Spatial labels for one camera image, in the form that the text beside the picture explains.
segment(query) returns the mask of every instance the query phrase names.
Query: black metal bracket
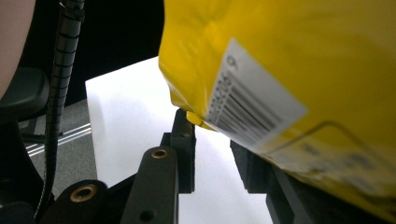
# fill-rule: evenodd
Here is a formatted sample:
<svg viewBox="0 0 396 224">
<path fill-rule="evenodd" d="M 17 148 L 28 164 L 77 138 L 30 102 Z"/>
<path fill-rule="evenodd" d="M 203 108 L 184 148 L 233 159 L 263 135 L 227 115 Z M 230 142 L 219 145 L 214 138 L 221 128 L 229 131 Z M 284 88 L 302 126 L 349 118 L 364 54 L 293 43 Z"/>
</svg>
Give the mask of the black metal bracket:
<svg viewBox="0 0 396 224">
<path fill-rule="evenodd" d="M 136 175 L 110 189 L 93 180 L 72 185 L 41 223 L 178 223 L 178 194 L 194 190 L 195 142 L 194 126 L 178 110 L 172 132 L 146 151 Z"/>
<path fill-rule="evenodd" d="M 249 193 L 266 193 L 275 224 L 384 223 L 363 210 L 287 175 L 235 142 L 235 163 Z"/>
<path fill-rule="evenodd" d="M 161 141 L 161 146 L 177 151 L 179 193 L 193 193 L 195 189 L 195 126 L 186 117 L 186 111 L 179 109 L 172 132 L 164 133 Z"/>
</svg>

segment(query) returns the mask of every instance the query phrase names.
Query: barcode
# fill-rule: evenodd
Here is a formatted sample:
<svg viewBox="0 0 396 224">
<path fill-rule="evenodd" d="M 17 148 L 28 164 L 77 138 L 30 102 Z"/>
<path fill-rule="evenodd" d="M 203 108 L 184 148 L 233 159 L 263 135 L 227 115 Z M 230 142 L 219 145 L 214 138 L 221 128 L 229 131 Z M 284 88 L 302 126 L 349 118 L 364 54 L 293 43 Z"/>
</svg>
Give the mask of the barcode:
<svg viewBox="0 0 396 224">
<path fill-rule="evenodd" d="M 258 149 L 307 109 L 235 40 L 224 52 L 205 121 L 238 144 Z"/>
<path fill-rule="evenodd" d="M 206 120 L 238 142 L 259 142 L 282 123 L 282 118 L 241 84 L 230 71 L 216 83 Z"/>
</svg>

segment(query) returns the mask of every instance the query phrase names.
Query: black cable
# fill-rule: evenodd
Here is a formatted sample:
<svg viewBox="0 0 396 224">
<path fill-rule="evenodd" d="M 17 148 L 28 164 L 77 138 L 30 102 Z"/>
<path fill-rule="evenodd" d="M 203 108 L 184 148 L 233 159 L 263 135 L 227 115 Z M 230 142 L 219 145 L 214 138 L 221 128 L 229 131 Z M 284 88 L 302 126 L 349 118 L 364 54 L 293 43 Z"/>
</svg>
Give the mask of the black cable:
<svg viewBox="0 0 396 224">
<path fill-rule="evenodd" d="M 84 20 L 84 0 L 61 0 L 59 5 L 61 13 L 58 21 L 46 115 L 44 188 L 35 211 L 37 221 L 46 211 L 52 194 L 61 115 L 76 55 L 79 30 Z"/>
</svg>

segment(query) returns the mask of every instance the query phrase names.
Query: black plastic part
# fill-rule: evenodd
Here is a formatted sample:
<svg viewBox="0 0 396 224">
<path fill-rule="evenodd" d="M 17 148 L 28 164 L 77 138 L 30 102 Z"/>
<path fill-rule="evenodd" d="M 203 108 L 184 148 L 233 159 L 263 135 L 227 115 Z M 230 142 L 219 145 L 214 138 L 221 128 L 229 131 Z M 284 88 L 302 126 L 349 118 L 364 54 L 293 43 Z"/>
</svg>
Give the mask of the black plastic part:
<svg viewBox="0 0 396 224">
<path fill-rule="evenodd" d="M 266 203 L 275 224 L 385 223 L 352 204 L 298 181 L 236 143 L 231 143 L 231 147 L 247 190 L 260 189 L 267 193 Z"/>
<path fill-rule="evenodd" d="M 88 187 L 88 192 L 78 190 Z M 83 197 L 84 195 L 93 196 L 84 202 L 72 201 L 72 198 Z M 57 202 L 43 216 L 40 223 L 99 223 L 98 213 L 106 202 L 107 186 L 98 180 L 83 180 L 67 188 L 58 198 Z"/>
<path fill-rule="evenodd" d="M 268 184 L 265 178 L 270 172 L 271 165 L 234 141 L 231 141 L 230 147 L 247 192 L 266 193 Z"/>
<path fill-rule="evenodd" d="M 177 153 L 155 147 L 143 155 L 121 223 L 177 223 Z"/>
<path fill-rule="evenodd" d="M 49 83 L 41 70 L 18 68 L 0 100 L 0 124 L 38 112 L 46 105 L 48 95 Z"/>
<path fill-rule="evenodd" d="M 22 133 L 21 135 L 24 143 L 44 144 L 44 141 L 46 139 L 46 136 L 44 134 Z"/>
<path fill-rule="evenodd" d="M 177 151 L 178 192 L 192 193 L 195 190 L 195 126 L 187 120 L 183 109 L 176 112 L 170 143 Z"/>
<path fill-rule="evenodd" d="M 100 214 L 98 214 L 101 220 L 105 220 L 103 222 L 108 224 L 120 223 L 125 204 L 134 184 L 134 179 L 135 175 L 131 175 L 108 190 L 107 201 L 101 209 Z"/>
<path fill-rule="evenodd" d="M 26 152 L 18 122 L 0 125 L 0 191 L 36 209 L 42 188 L 43 180 Z"/>
<path fill-rule="evenodd" d="M 171 133 L 164 133 L 163 138 L 161 139 L 160 146 L 161 147 L 170 147 L 171 146 Z"/>
<path fill-rule="evenodd" d="M 15 202 L 0 208 L 0 223 L 36 224 L 29 203 Z"/>
</svg>

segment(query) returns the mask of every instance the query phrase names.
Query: black machine part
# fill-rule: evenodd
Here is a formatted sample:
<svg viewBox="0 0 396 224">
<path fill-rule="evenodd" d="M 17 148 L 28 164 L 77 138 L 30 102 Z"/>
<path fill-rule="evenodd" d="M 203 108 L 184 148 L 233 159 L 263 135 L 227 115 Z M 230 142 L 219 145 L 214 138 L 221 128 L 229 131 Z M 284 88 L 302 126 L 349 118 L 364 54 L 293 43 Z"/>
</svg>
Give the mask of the black machine part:
<svg viewBox="0 0 396 224">
<path fill-rule="evenodd" d="M 239 174 L 249 193 L 266 193 L 275 224 L 386 223 L 352 204 L 308 186 L 231 142 Z"/>
<path fill-rule="evenodd" d="M 194 190 L 195 142 L 193 125 L 179 109 L 172 132 L 146 151 L 136 175 L 110 189 L 97 180 L 78 182 L 40 223 L 178 223 L 178 194 Z"/>
<path fill-rule="evenodd" d="M 38 112 L 47 102 L 47 76 L 37 68 L 17 68 L 14 77 L 0 100 L 0 124 L 25 118 Z"/>
</svg>

